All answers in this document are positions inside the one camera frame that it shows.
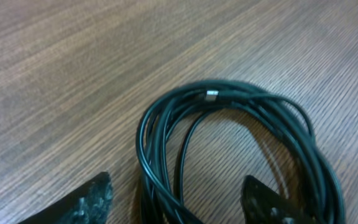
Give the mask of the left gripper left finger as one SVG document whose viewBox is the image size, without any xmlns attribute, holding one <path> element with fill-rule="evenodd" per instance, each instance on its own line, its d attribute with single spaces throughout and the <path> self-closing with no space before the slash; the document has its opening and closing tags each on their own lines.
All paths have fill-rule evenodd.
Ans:
<svg viewBox="0 0 358 224">
<path fill-rule="evenodd" d="M 101 172 L 19 224 L 105 224 L 112 198 L 110 175 L 108 172 Z"/>
</svg>

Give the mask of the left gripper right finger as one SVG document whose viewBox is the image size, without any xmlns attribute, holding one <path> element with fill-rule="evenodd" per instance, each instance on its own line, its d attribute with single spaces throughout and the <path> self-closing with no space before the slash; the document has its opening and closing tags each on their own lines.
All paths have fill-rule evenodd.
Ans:
<svg viewBox="0 0 358 224">
<path fill-rule="evenodd" d="M 254 176 L 242 184 L 241 205 L 247 224 L 313 224 L 315 221 Z"/>
</svg>

